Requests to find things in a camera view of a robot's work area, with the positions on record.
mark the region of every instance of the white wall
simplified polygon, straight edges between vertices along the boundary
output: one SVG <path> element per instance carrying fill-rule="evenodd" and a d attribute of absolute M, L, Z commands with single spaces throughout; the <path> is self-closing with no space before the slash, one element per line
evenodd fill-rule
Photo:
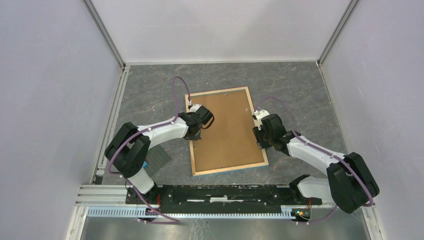
<path fill-rule="evenodd" d="M 317 60 L 349 0 L 93 0 L 134 62 Z"/>
<path fill-rule="evenodd" d="M 1 1 L 0 34 L 0 239 L 63 239 L 120 68 L 80 0 Z"/>
<path fill-rule="evenodd" d="M 424 236 L 424 1 L 362 0 L 323 64 L 391 240 Z"/>

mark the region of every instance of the corkboard surface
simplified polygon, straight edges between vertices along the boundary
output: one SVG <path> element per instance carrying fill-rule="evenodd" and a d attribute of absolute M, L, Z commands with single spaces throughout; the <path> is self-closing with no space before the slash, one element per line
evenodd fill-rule
<path fill-rule="evenodd" d="M 201 139 L 190 141 L 193 175 L 268 165 L 252 131 L 256 123 L 247 87 L 195 93 L 191 101 L 215 116 L 212 126 L 201 130 Z"/>

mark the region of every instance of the light wood border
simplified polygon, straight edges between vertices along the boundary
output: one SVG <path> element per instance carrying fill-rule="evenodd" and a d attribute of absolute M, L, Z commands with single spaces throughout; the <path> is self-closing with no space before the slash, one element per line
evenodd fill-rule
<path fill-rule="evenodd" d="M 216 91 L 197 92 L 197 93 L 192 93 L 190 95 L 192 97 L 194 97 L 194 96 L 219 94 L 219 93 L 227 93 L 227 92 L 235 92 L 235 91 L 245 91 L 246 92 L 247 100 L 248 100 L 249 105 L 250 105 L 250 111 L 253 114 L 254 107 L 253 107 L 253 103 L 252 103 L 252 99 L 251 99 L 251 94 L 249 93 L 249 88 L 247 86 L 230 88 L 230 89 L 223 89 L 223 90 L 216 90 Z M 189 95 L 186 94 L 185 95 L 185 106 L 186 106 L 185 109 L 186 109 L 187 112 L 189 111 L 188 103 L 189 103 Z M 257 120 L 253 120 L 253 122 L 254 122 L 255 126 L 258 126 Z M 189 145 L 190 145 L 190 158 L 191 158 L 191 172 L 193 173 L 193 176 L 221 173 L 221 172 L 227 172 L 227 171 L 232 171 L 232 170 L 247 169 L 247 168 L 254 168 L 254 167 L 269 165 L 267 153 L 265 152 L 265 149 L 262 149 L 261 152 L 262 152 L 263 162 L 241 165 L 241 166 L 219 168 L 219 169 L 207 170 L 207 171 L 196 171 L 195 153 L 194 153 L 194 149 L 193 149 L 193 141 L 192 140 L 189 141 Z"/>

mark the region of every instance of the cork board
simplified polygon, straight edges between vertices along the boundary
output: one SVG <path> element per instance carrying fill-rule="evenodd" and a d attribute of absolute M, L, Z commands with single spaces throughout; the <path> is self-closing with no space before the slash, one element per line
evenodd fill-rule
<path fill-rule="evenodd" d="M 252 131 L 258 123 L 248 87 L 194 93 L 191 101 L 215 116 L 212 126 L 201 130 L 200 140 L 189 141 L 193 176 L 268 165 Z"/>

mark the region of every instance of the gray marbled tabletop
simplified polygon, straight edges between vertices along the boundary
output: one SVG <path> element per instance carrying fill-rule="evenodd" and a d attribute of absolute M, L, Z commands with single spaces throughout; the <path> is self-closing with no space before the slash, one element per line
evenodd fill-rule
<path fill-rule="evenodd" d="M 170 119 L 175 114 L 172 78 L 180 76 L 191 93 L 247 86 L 253 104 L 266 96 L 276 96 L 287 103 L 295 130 L 328 149 L 346 152 L 323 79 L 315 62 L 258 62 L 210 63 L 131 66 L 116 131 L 126 122 L 147 125 Z M 179 111 L 185 111 L 186 89 L 175 84 Z M 291 130 L 288 115 L 274 100 L 261 108 L 278 114 L 286 129 Z M 267 149 L 269 165 L 192 176 L 189 142 L 175 139 L 161 144 L 172 157 L 152 176 L 158 184 L 288 184 L 295 178 L 309 174 L 324 177 L 316 168 L 273 148 Z M 105 174 L 102 184 L 123 185 L 117 175 Z"/>

